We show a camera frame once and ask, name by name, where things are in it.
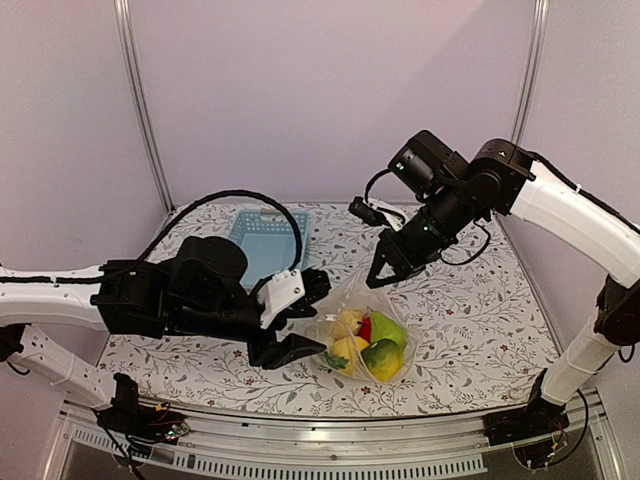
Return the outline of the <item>yellow lemon toy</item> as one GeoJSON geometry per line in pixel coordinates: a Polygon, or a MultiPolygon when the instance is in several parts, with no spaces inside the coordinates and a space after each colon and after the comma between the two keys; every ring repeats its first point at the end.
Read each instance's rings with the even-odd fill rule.
{"type": "Polygon", "coordinates": [[[342,311],[336,320],[332,322],[330,336],[334,340],[349,338],[356,335],[362,325],[364,313],[358,309],[347,309],[342,311]]]}
{"type": "Polygon", "coordinates": [[[353,338],[343,338],[336,340],[329,348],[328,352],[335,356],[342,356],[350,360],[350,367],[344,371],[338,371],[351,377],[355,367],[359,364],[360,353],[369,346],[369,342],[355,336],[353,338]]]}

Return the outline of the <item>white radish toy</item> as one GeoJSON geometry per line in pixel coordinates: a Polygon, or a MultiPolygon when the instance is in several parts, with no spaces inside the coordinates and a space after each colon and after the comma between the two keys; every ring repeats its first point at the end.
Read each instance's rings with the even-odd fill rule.
{"type": "Polygon", "coordinates": [[[321,355],[322,361],[331,369],[344,371],[350,367],[350,360],[342,356],[335,356],[325,351],[321,355]]]}

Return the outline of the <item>red apple toy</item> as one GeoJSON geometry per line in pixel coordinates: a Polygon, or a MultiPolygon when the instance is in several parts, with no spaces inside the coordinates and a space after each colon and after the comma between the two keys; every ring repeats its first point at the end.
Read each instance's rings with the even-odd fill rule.
{"type": "Polygon", "coordinates": [[[357,335],[364,339],[367,342],[371,341],[371,331],[372,331],[372,323],[371,323],[371,317],[370,316],[365,316],[360,324],[360,328],[358,330],[357,335]]]}

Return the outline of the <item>clear zip top bag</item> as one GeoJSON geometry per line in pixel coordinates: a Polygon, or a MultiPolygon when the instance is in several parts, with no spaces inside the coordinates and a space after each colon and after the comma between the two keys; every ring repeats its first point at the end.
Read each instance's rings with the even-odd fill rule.
{"type": "Polygon", "coordinates": [[[409,373],[419,335],[407,326],[385,289],[366,285],[364,272],[332,289],[316,310],[305,334],[325,346],[312,357],[318,366],[376,384],[399,382],[409,373]]]}

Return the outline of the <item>blue plastic basket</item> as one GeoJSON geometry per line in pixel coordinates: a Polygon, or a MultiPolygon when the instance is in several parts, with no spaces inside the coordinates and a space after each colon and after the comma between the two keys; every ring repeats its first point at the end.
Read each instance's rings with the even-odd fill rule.
{"type": "Polygon", "coordinates": [[[288,220],[277,210],[241,210],[228,238],[245,254],[247,269],[241,285],[251,290],[259,280],[287,269],[296,253],[288,220]]]}

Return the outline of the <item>pale yellow round toy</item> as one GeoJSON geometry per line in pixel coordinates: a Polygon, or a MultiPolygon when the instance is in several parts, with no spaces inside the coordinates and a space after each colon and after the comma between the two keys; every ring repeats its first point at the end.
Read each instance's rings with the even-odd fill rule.
{"type": "Polygon", "coordinates": [[[381,382],[394,377],[404,365],[403,349],[391,339],[381,339],[361,351],[371,375],[381,382]]]}

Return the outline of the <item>yellow lemon toy top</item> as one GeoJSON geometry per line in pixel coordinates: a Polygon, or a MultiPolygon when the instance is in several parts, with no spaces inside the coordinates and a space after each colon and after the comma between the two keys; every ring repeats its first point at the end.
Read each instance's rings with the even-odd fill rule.
{"type": "Polygon", "coordinates": [[[332,322],[330,336],[334,340],[349,338],[356,335],[362,325],[364,313],[358,309],[347,309],[342,311],[336,320],[332,322]]]}

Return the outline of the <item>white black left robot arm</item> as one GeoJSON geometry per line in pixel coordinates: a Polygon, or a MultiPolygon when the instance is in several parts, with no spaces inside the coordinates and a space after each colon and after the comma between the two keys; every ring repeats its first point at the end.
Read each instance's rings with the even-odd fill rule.
{"type": "Polygon", "coordinates": [[[315,314],[331,288],[326,272],[303,268],[295,252],[282,272],[246,289],[245,253],[232,241],[188,237],[177,254],[152,263],[110,260],[69,272],[1,272],[1,358],[65,388],[84,406],[141,433],[152,411],[124,374],[104,374],[49,339],[45,323],[114,335],[201,336],[242,342],[251,365],[274,370],[320,353],[322,345],[285,334],[291,319],[315,314]]]}

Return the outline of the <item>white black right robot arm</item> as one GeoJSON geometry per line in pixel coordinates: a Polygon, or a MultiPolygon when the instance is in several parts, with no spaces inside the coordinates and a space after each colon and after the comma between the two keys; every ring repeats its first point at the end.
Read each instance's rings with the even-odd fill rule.
{"type": "Polygon", "coordinates": [[[379,235],[366,283],[380,288],[408,280],[438,260],[469,223],[492,213],[556,236],[607,274],[596,310],[566,350],[536,380],[517,427],[537,436],[556,410],[622,347],[639,341],[639,228],[571,182],[541,155],[507,140],[487,141],[471,161],[433,133],[412,136],[391,159],[421,208],[379,235]]]}

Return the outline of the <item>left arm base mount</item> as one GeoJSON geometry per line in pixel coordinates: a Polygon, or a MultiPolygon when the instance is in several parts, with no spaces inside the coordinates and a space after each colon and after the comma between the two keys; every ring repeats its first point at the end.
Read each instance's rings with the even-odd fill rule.
{"type": "Polygon", "coordinates": [[[176,444],[179,438],[189,433],[185,416],[173,411],[168,402],[154,407],[142,405],[134,380],[116,373],[114,381],[115,396],[109,407],[97,411],[99,426],[152,444],[176,444]]]}

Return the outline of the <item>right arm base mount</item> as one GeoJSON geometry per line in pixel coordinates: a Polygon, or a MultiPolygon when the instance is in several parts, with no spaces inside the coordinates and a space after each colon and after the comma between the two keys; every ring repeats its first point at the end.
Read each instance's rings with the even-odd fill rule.
{"type": "Polygon", "coordinates": [[[518,463],[529,470],[545,469],[567,445],[567,415],[529,414],[525,407],[489,413],[482,417],[483,434],[491,446],[510,444],[518,463]]]}

